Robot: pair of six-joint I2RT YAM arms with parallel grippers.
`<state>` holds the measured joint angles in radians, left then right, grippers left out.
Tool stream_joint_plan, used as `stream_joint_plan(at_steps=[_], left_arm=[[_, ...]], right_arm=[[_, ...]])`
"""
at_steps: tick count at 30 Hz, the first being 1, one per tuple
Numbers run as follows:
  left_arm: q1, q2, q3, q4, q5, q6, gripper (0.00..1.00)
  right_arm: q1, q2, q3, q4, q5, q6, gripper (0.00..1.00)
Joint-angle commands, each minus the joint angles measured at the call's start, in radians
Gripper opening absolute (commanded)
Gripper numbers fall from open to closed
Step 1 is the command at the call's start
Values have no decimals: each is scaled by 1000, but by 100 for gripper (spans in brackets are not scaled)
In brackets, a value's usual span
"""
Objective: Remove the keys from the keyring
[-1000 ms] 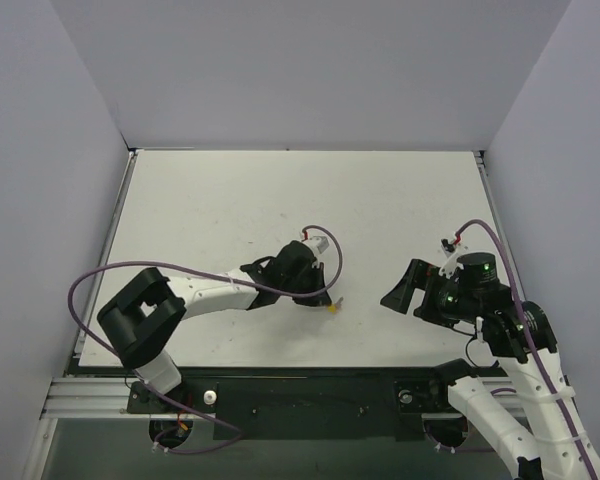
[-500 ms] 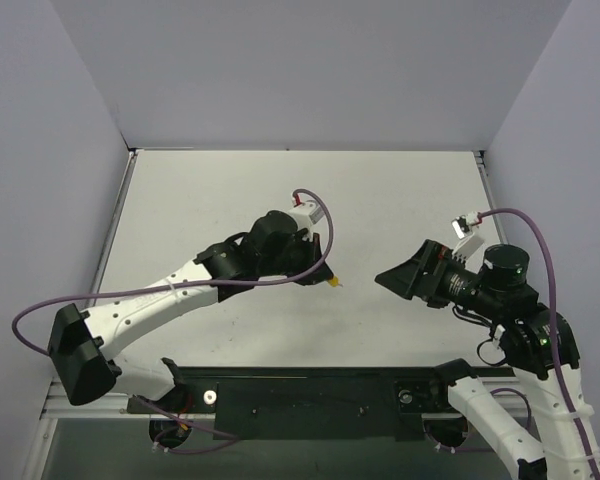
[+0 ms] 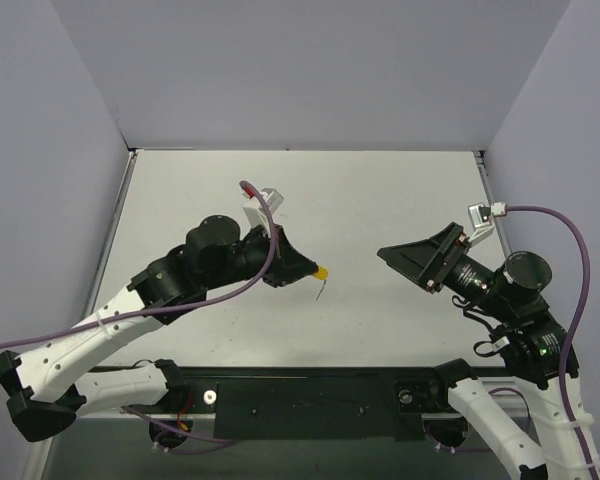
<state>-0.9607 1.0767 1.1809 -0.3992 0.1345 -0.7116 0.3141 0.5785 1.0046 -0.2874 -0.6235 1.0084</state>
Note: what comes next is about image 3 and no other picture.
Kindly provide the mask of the silver key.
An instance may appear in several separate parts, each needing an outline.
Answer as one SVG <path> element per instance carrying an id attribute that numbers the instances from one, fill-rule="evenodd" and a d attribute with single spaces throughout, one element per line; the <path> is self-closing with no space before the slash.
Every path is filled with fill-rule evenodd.
<path id="1" fill-rule="evenodd" d="M 316 296 L 316 299 L 315 299 L 316 301 L 319 301 L 319 299 L 321 298 L 321 296 L 322 296 L 322 294 L 323 294 L 323 292 L 324 292 L 324 290 L 325 290 L 326 286 L 327 286 L 327 279 L 324 279 L 324 280 L 322 281 L 322 285 L 321 285 L 321 287 L 320 287 L 320 290 L 319 290 L 319 292 L 318 292 L 318 294 L 317 294 L 317 296 Z"/>

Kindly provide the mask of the yellow key tag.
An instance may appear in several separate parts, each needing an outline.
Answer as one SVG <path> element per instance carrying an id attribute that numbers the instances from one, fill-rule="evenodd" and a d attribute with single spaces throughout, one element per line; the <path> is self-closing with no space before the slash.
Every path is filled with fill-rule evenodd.
<path id="1" fill-rule="evenodd" d="M 319 266 L 318 270 L 312 276 L 318 280 L 325 281 L 328 278 L 329 272 L 326 268 Z"/>

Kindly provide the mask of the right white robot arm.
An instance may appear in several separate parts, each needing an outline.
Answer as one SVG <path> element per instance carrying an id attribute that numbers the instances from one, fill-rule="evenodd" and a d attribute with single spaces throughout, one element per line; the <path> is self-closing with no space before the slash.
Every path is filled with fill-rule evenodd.
<path id="1" fill-rule="evenodd" d="M 494 229 L 483 220 L 466 234 L 452 223 L 428 239 L 383 247 L 377 255 L 429 293 L 450 289 L 465 317 L 497 321 L 488 330 L 492 352 L 522 394 L 537 436 L 531 438 L 514 422 L 462 359 L 437 367 L 438 377 L 426 386 L 428 400 L 458 412 L 513 479 L 600 479 L 593 418 L 579 405 L 568 407 L 563 398 L 581 399 L 579 364 L 541 295 L 552 271 L 527 251 L 509 255 L 495 271 L 472 259 L 470 248 Z"/>

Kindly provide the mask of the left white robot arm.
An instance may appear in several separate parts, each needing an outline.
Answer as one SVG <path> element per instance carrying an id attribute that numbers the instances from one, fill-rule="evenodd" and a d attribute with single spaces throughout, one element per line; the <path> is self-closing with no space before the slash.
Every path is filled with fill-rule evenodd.
<path id="1" fill-rule="evenodd" d="M 109 302 L 59 338 L 40 347 L 0 353 L 0 384 L 7 410 L 29 442 L 51 438 L 79 417 L 117 407 L 154 406 L 172 412 L 188 403 L 191 390 L 171 360 L 108 372 L 96 366 L 136 339 L 167 326 L 210 291 L 257 281 L 285 287 L 325 268 L 299 253 L 282 226 L 262 225 L 241 234 L 224 215 L 204 219 L 184 244 L 151 262 Z"/>

